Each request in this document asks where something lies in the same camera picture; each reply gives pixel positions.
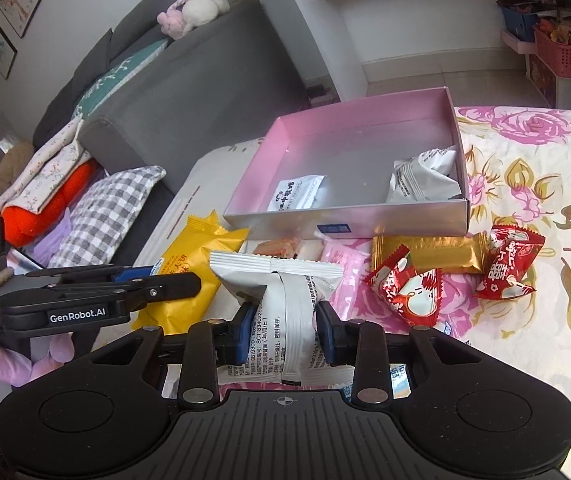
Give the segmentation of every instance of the plastic basket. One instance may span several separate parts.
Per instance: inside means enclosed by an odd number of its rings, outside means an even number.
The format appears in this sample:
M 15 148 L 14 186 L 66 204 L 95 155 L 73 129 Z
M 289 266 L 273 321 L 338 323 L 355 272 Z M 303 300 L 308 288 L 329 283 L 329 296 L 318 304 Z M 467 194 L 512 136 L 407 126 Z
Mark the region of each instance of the plastic basket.
M 571 45 L 554 43 L 550 37 L 534 27 L 539 57 L 558 77 L 571 78 Z
M 534 13 L 521 13 L 508 7 L 501 7 L 505 18 L 505 28 L 521 41 L 534 43 L 534 25 L 539 23 L 539 16 Z

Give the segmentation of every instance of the blue bin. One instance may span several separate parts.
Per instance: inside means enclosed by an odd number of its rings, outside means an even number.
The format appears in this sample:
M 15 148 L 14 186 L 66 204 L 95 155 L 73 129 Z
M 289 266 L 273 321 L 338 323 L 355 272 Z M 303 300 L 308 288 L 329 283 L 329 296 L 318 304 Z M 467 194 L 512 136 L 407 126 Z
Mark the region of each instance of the blue bin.
M 507 7 L 501 7 L 501 10 L 503 11 L 507 30 L 521 41 L 534 43 L 533 26 L 539 23 L 539 16 L 536 14 L 522 14 Z

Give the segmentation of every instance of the gingham pillow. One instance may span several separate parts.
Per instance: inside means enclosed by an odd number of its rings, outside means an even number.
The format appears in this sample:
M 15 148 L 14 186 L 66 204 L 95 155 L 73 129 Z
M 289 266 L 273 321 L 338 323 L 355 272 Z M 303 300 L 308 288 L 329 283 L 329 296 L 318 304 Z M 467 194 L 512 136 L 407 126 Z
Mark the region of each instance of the gingham pillow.
M 48 267 L 107 264 L 166 172 L 147 166 L 107 176 L 90 187 L 70 213 L 72 231 Z

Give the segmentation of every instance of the tile floor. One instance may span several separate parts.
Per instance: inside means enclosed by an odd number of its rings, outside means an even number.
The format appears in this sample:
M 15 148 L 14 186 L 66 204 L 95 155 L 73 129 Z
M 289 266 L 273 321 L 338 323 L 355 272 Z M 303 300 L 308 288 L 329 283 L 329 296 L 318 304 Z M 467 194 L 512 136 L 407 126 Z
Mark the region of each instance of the tile floor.
M 370 83 L 368 95 L 448 86 L 455 106 L 529 106 L 548 108 L 520 70 L 478 70 L 401 77 Z

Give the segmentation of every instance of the teal cushion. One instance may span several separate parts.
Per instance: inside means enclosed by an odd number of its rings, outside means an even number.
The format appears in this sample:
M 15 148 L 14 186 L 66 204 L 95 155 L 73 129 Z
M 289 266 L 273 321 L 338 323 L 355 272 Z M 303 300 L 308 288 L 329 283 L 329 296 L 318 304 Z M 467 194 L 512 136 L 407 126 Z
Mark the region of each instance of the teal cushion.
M 150 46 L 124 59 L 119 65 L 110 70 L 110 72 L 102 75 L 88 91 L 83 94 L 83 97 L 74 110 L 73 116 L 80 115 L 84 119 L 88 117 L 101 106 L 107 98 L 130 81 L 144 66 L 150 64 L 159 56 L 167 45 L 168 40 L 152 43 Z

